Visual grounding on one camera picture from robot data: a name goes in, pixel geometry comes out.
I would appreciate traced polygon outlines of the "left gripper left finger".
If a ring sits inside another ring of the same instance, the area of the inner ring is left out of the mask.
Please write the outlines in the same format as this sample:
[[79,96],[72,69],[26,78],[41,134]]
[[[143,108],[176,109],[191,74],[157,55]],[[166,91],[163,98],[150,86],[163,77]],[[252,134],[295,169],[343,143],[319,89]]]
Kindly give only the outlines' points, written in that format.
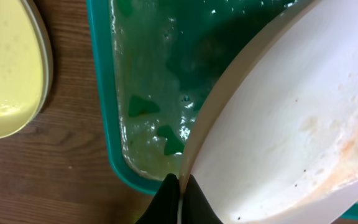
[[177,224],[179,199],[179,181],[175,174],[168,174],[135,224]]

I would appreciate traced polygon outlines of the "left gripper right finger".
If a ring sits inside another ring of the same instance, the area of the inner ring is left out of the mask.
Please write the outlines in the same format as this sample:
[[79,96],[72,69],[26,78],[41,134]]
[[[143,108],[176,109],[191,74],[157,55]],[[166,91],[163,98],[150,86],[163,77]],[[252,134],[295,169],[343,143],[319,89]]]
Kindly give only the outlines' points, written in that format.
[[181,224],[223,224],[193,175],[189,176],[181,210]]

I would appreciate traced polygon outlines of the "white plate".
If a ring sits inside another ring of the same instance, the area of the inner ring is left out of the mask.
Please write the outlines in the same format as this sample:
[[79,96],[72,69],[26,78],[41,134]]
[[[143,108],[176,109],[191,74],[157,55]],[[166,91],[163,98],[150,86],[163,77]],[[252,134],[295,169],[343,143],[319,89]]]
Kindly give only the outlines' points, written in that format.
[[180,169],[223,223],[331,223],[358,201],[358,0],[298,1],[217,81]]

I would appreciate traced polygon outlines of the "yellow plate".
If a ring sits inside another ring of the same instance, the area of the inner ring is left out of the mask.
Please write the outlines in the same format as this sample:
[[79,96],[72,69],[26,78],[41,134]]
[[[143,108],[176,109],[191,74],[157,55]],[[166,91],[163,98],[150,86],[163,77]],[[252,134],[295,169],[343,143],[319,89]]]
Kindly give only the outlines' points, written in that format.
[[0,0],[0,139],[40,113],[52,82],[52,46],[37,6]]

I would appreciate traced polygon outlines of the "teal plastic tray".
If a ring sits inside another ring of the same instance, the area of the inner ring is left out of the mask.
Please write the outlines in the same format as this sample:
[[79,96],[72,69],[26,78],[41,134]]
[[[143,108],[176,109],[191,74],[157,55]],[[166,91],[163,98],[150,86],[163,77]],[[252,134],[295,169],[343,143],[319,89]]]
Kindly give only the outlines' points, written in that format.
[[[168,174],[179,181],[211,90],[240,51],[296,2],[87,2],[108,157],[124,183],[154,197]],[[358,219],[358,201],[342,215]]]

